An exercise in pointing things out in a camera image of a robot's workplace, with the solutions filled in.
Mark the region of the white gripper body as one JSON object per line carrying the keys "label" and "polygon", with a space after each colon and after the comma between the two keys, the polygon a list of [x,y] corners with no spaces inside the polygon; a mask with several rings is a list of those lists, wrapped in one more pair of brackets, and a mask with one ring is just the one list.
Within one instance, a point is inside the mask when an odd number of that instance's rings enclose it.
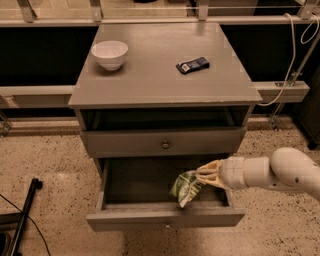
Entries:
{"label": "white gripper body", "polygon": [[244,177],[245,159],[243,157],[229,157],[221,166],[221,180],[229,189],[246,189],[247,184]]}

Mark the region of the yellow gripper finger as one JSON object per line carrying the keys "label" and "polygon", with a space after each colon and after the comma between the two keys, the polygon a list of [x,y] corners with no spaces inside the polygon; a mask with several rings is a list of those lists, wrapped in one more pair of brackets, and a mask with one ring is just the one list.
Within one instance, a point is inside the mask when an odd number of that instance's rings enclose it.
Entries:
{"label": "yellow gripper finger", "polygon": [[204,176],[219,174],[220,167],[222,166],[222,164],[223,164],[223,160],[211,161],[211,162],[199,167],[196,170],[196,173],[198,175],[204,175]]}
{"label": "yellow gripper finger", "polygon": [[227,186],[223,183],[223,181],[215,176],[213,179],[205,179],[205,178],[201,178],[200,176],[197,176],[197,180],[205,185],[211,185],[214,187],[218,187],[218,188],[222,188],[222,189],[226,189]]}

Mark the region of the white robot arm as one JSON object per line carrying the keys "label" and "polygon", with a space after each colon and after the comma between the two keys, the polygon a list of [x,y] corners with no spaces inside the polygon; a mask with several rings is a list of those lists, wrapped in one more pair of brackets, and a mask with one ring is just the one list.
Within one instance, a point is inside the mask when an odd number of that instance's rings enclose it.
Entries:
{"label": "white robot arm", "polygon": [[197,179],[224,189],[251,187],[285,193],[306,193],[320,201],[320,166],[302,151],[284,147],[270,157],[229,157],[195,171]]}

